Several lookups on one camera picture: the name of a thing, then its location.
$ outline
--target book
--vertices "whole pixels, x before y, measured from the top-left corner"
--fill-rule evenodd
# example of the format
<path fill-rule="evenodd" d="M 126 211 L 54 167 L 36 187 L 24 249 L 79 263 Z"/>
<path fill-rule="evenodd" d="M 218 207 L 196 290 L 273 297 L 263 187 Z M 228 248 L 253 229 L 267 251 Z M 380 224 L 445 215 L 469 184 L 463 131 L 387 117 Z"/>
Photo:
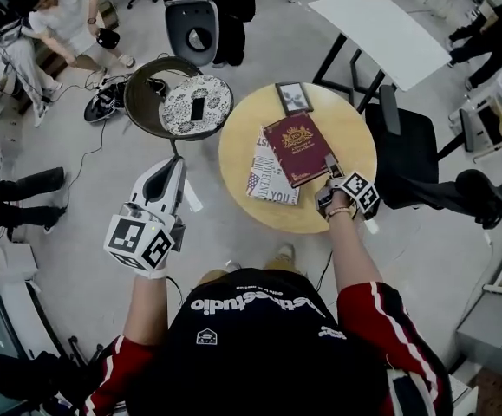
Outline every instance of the book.
<path fill-rule="evenodd" d="M 262 128 L 247 180 L 247 196 L 285 205 L 296 205 L 299 200 L 299 189 L 289 185 Z"/>
<path fill-rule="evenodd" d="M 264 135 L 293 188 L 328 172 L 331 148 L 308 113 L 285 117 L 267 126 Z"/>

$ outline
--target picture frame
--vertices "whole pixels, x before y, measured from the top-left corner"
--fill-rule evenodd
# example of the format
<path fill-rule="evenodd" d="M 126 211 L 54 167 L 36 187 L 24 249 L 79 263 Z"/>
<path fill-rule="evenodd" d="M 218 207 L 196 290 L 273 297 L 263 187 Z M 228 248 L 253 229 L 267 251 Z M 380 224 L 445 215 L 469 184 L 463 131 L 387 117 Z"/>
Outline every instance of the picture frame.
<path fill-rule="evenodd" d="M 276 90 L 285 115 L 314 111 L 304 85 L 300 81 L 276 83 Z"/>

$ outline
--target gray floor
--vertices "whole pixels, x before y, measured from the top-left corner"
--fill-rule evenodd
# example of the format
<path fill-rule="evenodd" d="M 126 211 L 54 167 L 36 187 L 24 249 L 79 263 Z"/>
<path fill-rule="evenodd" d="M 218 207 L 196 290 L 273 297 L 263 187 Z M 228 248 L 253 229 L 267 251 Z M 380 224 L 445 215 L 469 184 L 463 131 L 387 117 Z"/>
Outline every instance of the gray floor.
<path fill-rule="evenodd" d="M 171 52 L 161 3 L 140 0 L 132 10 L 121 3 L 121 47 L 139 63 L 161 52 Z M 238 68 L 204 71 L 225 79 L 240 101 L 248 93 L 274 81 L 311 81 L 336 31 L 299 0 L 257 0 L 256 18 L 247 25 L 244 63 Z M 424 0 L 394 0 L 406 11 L 425 10 Z M 411 14 L 438 41 L 465 21 L 473 4 L 455 2 L 448 19 L 427 12 Z M 329 77 L 349 82 L 346 61 L 353 54 L 346 45 Z M 464 100 L 463 81 L 472 64 L 456 69 L 444 67 L 407 94 L 398 92 L 400 107 L 429 116 L 439 146 L 453 135 L 448 114 Z M 376 68 L 367 57 L 359 61 L 362 79 L 372 79 Z M 122 74 L 119 66 L 115 74 Z M 82 84 L 87 74 L 66 69 L 60 76 L 66 86 Z M 85 124 L 82 109 L 91 94 L 70 89 L 50 110 L 41 127 L 33 128 L 32 113 L 23 117 L 23 151 L 16 161 L 15 175 L 64 166 L 76 173 L 81 155 L 98 146 L 100 128 Z M 246 266 L 261 266 L 283 241 L 297 245 L 298 265 L 316 282 L 329 254 L 326 236 L 293 236 L 273 231 L 248 217 L 224 187 L 218 170 L 218 136 L 196 143 L 182 143 L 179 151 L 188 164 L 188 178 L 204 209 L 197 213 L 182 205 L 187 224 L 181 254 L 170 258 L 170 273 L 186 294 L 208 270 L 234 259 Z M 40 274 L 37 283 L 49 319 L 65 340 L 77 335 L 81 348 L 92 353 L 97 343 L 106 344 L 119 332 L 126 317 L 133 274 L 115 263 L 102 249 L 110 216 L 127 199 L 137 177 L 153 163 L 170 155 L 169 144 L 130 125 L 125 117 L 110 121 L 104 132 L 104 149 L 88 156 L 81 178 L 71 192 L 68 214 L 54 233 L 43 235 L 27 230 Z M 440 179 L 454 179 L 473 166 L 462 150 L 441 162 Z M 502 158 L 479 165 L 494 182 L 502 180 Z M 61 196 L 54 200 L 62 201 Z M 45 199 L 33 199 L 37 203 Z M 401 291 L 407 308 L 421 333 L 434 350 L 449 362 L 455 353 L 453 332 L 469 298 L 480 290 L 480 278 L 491 275 L 502 257 L 502 225 L 489 234 L 494 250 L 473 219 L 422 207 L 415 211 L 390 211 L 382 207 L 377 217 L 381 232 L 370 235 L 361 227 L 363 240 L 386 281 Z M 323 281 L 322 296 L 335 310 L 336 289 L 331 271 Z M 179 295 L 169 289 L 170 319 L 174 318 Z"/>

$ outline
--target round wooden table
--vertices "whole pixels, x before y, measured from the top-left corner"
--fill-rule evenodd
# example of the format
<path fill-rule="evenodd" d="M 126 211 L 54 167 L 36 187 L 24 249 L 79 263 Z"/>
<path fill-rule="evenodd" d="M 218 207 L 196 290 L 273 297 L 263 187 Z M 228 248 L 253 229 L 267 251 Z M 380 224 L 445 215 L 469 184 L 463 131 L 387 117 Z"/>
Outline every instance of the round wooden table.
<path fill-rule="evenodd" d="M 310 117 L 328 141 L 345 173 L 354 170 L 374 181 L 377 166 L 372 135 L 362 117 L 342 97 L 329 89 L 304 83 L 314 111 Z M 250 198 L 246 194 L 260 126 L 285 117 L 276 87 L 270 85 L 245 97 L 231 112 L 219 142 L 219 166 L 227 190 L 259 222 L 275 230 L 318 233 L 328 229 L 316 211 L 314 196 L 328 175 L 301 185 L 296 206 Z"/>

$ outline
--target red striped sleeve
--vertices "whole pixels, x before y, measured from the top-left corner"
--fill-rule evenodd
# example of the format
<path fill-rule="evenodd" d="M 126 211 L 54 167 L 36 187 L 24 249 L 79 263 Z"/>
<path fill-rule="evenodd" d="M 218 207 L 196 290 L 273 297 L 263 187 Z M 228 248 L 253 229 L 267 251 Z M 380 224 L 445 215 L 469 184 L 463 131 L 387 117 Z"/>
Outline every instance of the red striped sleeve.
<path fill-rule="evenodd" d="M 139 345 L 125 336 L 113 343 L 112 354 L 102 360 L 104 380 L 85 401 L 88 416 L 108 416 L 125 400 L 130 382 L 139 376 L 156 355 L 156 347 Z"/>
<path fill-rule="evenodd" d="M 337 298 L 339 324 L 375 348 L 388 368 L 418 374 L 436 414 L 452 414 L 451 389 L 443 364 L 416 331 L 399 293 L 385 283 L 361 283 Z M 393 414 L 385 403 L 383 414 Z"/>

